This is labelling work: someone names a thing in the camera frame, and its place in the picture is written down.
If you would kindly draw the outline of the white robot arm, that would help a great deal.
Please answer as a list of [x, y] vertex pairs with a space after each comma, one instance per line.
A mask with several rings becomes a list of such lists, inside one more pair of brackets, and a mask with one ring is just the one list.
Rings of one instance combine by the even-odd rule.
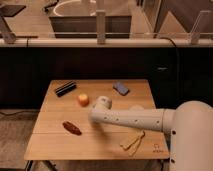
[[176, 109], [113, 110], [112, 100], [100, 96], [89, 118], [170, 135], [170, 171], [213, 171], [213, 107], [188, 101]]

